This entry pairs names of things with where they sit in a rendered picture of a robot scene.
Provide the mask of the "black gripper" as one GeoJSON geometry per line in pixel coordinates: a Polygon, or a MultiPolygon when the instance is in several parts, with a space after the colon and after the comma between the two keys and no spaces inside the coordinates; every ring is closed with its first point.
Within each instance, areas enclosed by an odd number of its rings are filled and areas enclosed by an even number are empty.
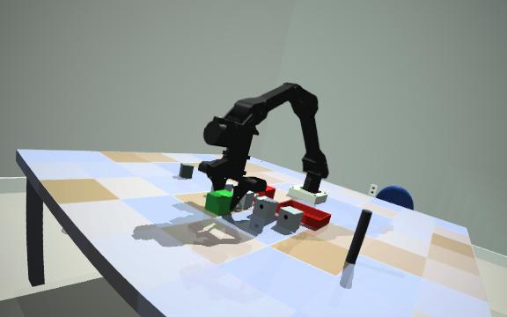
{"type": "MultiPolygon", "coordinates": [[[[248,156],[247,151],[239,151],[232,149],[230,147],[226,148],[226,151],[223,151],[222,154],[227,154],[230,161],[233,160],[233,158],[238,160],[238,174],[236,179],[230,178],[230,180],[236,181],[238,183],[238,186],[232,186],[233,189],[233,195],[231,198],[230,208],[229,210],[233,210],[234,207],[240,202],[240,200],[248,193],[248,191],[259,193],[259,192],[266,192],[267,189],[267,182],[263,179],[257,178],[257,177],[245,177],[243,175],[246,175],[245,167],[246,167],[246,161],[250,160],[251,156],[248,156]]],[[[202,161],[199,164],[198,171],[202,173],[207,172],[207,162],[209,161],[202,161]]],[[[221,181],[214,181],[210,176],[207,176],[211,182],[213,183],[214,192],[224,190],[225,184],[227,182],[227,179],[222,179],[221,181]]]]}

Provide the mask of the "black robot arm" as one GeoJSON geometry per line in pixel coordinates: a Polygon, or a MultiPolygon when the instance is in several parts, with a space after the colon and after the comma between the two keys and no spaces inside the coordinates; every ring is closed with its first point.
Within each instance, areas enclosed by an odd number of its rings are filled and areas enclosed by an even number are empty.
{"type": "MultiPolygon", "coordinates": [[[[253,135],[259,135],[255,127],[261,123],[268,113],[289,101],[293,112],[300,119],[306,153],[302,157],[303,172],[307,173],[302,188],[311,193],[319,191],[321,178],[329,175],[327,159],[320,150],[317,135],[315,114],[319,110],[315,95],[303,89],[298,84],[284,83],[272,91],[259,97],[245,98],[234,103],[232,109],[223,117],[214,117],[203,131],[207,144],[230,147],[239,151],[249,152],[253,135]]],[[[220,159],[207,162],[206,175],[214,181],[222,179],[236,179],[238,174],[238,160],[227,159],[224,154],[220,159]]]]}

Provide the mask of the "red block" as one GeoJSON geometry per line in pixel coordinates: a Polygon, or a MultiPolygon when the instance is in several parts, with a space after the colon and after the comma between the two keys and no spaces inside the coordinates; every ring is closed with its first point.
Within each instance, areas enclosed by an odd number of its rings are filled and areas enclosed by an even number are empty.
{"type": "Polygon", "coordinates": [[[259,192],[254,194],[253,202],[255,202],[255,198],[264,197],[270,198],[274,200],[276,188],[272,188],[270,186],[267,186],[266,192],[259,192]]]}

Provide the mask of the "red tray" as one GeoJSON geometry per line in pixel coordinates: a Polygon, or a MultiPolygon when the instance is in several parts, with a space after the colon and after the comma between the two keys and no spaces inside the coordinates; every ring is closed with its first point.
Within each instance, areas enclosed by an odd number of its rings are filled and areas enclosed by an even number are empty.
{"type": "Polygon", "coordinates": [[[293,200],[288,200],[285,202],[278,203],[276,213],[279,213],[279,211],[282,207],[288,207],[288,206],[304,212],[302,219],[301,219],[302,224],[307,224],[313,228],[318,229],[321,226],[330,222],[330,218],[331,218],[332,214],[330,214],[328,212],[324,212],[322,210],[318,210],[313,207],[309,207],[305,204],[302,204],[302,203],[299,203],[299,202],[296,202],[293,200]]]}

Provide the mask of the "black cylinder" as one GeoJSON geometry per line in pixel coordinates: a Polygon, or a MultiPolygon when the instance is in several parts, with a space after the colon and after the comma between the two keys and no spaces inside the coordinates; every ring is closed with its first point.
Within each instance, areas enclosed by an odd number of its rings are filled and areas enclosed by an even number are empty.
{"type": "Polygon", "coordinates": [[[362,210],[357,226],[356,231],[354,233],[353,240],[351,242],[348,255],[345,259],[346,262],[351,264],[356,263],[356,259],[358,257],[358,253],[360,251],[360,247],[364,241],[365,234],[367,233],[368,226],[371,221],[372,211],[370,210],[362,210]]]}

